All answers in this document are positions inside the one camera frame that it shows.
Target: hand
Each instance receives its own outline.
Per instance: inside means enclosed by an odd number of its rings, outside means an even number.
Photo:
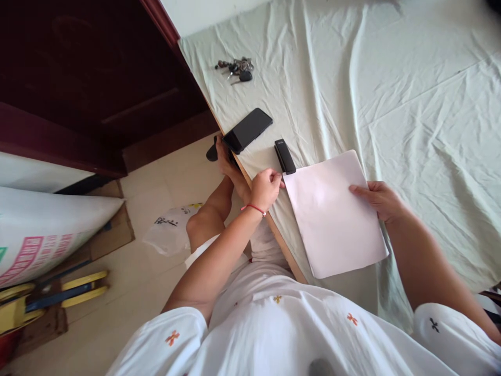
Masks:
[[[385,182],[368,181],[367,185],[369,189],[350,185],[350,191],[355,196],[366,200],[377,211],[377,217],[384,223],[392,223],[410,213],[405,203]]]
[[[274,169],[261,171],[252,180],[249,203],[267,212],[277,199],[280,188],[285,188],[281,174]]]
[[[217,135],[216,141],[216,150],[218,152],[218,167],[219,172],[223,175],[228,175],[232,169],[235,169],[230,162],[230,158],[228,157],[228,146],[223,143],[223,135]]]

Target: white wall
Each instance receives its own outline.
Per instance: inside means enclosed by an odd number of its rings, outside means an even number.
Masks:
[[[92,172],[0,152],[0,186],[54,193]]]
[[[186,37],[269,0],[160,0],[177,32]]]

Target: wrinkled sheet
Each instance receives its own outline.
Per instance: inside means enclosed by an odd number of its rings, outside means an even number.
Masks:
[[[276,0],[180,41],[222,129],[274,120],[239,156],[251,177],[355,149],[427,223],[472,291],[501,280],[501,21],[474,0]],[[219,59],[249,56],[230,86]],[[395,259],[315,279],[286,192],[270,211],[309,283],[409,331]]]

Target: knee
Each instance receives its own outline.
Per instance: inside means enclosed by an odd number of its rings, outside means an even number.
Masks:
[[[188,223],[186,224],[186,232],[189,236],[197,233],[204,226],[205,222],[203,213],[195,214],[188,220]]]

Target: white shirt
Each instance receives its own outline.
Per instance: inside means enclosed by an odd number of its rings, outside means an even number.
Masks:
[[[501,347],[463,314],[420,306],[413,337],[279,266],[246,266],[210,325],[178,308],[141,327],[107,375],[497,374]]]

